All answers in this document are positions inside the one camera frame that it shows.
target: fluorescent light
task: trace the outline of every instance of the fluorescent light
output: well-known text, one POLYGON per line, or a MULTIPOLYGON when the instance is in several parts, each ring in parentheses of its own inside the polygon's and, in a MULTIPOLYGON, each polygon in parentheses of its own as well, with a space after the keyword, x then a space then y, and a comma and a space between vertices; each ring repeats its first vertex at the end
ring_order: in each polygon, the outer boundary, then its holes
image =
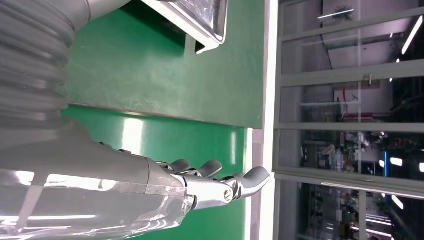
POLYGON ((399 200, 399 198, 397 196, 392 195, 391 199, 400 209, 402 209, 402 210, 404 209, 404 204, 401 202, 401 200, 399 200))
POLYGON ((386 216, 379 216, 379 215, 372 215, 372 214, 367 214, 367 216, 372 216, 372 217, 376 217, 376 218, 380 218, 380 219, 387 219, 388 217, 386 216))
POLYGON ((376 220, 379 220, 379 221, 386 221, 386 222, 389 222, 389 223, 391 223, 392 221, 390 221, 389 219, 381 219, 381 218, 379 218, 379 217, 373 217, 373 216, 366 216, 368 219, 376 219, 376 220))
POLYGON ((320 17, 318 17, 318 19, 324 19, 324 18, 336 16, 336 15, 339 15, 339 14, 346 14, 346 13, 353 12, 353 11, 355 11, 355 9, 350 9, 350 10, 346 10, 346 11, 341 11, 341 12, 336 12, 336 13, 320 16, 320 17))
POLYGON ((377 234, 377 235, 380 235, 380 236, 383 236, 383 237, 388 237, 388 238, 392 237, 391 234, 381 232, 381 231, 374 231, 374 230, 371 230, 371 229, 367 229, 366 232, 370 233, 370 234, 377 234))
POLYGON ((391 157, 390 162, 391 164, 399 166, 399 167, 402 167, 402 165, 404 164, 404 161, 402 159, 396 158, 396 157, 391 157))
POLYGON ((367 219, 367 222, 370 223, 376 223, 376 224, 383 224, 383 225, 387 225, 387 226, 391 226, 391 223, 385 222, 385 221, 377 221, 377 220, 372 220, 372 219, 367 219))
POLYGON ((410 47, 412 40, 415 37, 415 34, 417 34, 418 29, 421 27, 421 25, 423 24, 423 16, 420 16, 418 21, 416 22, 415 26, 412 29, 411 34, 409 35, 408 39, 405 42, 405 45, 402 48, 402 55, 405 55, 405 53, 407 52, 408 48, 410 47))
MULTIPOLYGON (((351 228, 353 230, 359 230, 359 228, 358 227, 355 227, 355 226, 352 226, 351 228)), ((374 231, 374 230, 371 230, 371 229, 367 229, 366 232, 367 233, 370 233, 370 234, 377 234, 377 235, 380 235, 380 236, 389 237, 389 238, 392 237, 391 234, 384 233, 384 232, 381 232, 381 231, 374 231)))

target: floor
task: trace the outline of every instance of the floor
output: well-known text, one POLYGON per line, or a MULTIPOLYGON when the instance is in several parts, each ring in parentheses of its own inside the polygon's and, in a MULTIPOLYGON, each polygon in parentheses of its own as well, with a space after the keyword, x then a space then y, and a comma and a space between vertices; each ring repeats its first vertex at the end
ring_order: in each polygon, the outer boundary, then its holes
MULTIPOLYGON (((221 161, 221 177, 244 170, 245 128, 156 116, 135 116, 103 109, 71 106, 63 112, 82 123, 96 142, 155 161, 187 159, 200 167, 209 160, 221 161)), ((137 237, 143 240, 243 240, 245 202, 190 212, 182 225, 137 237)))
POLYGON ((65 93, 74 104, 262 128, 265 5, 230 0, 225 43, 196 55, 141 1, 76 36, 65 93))

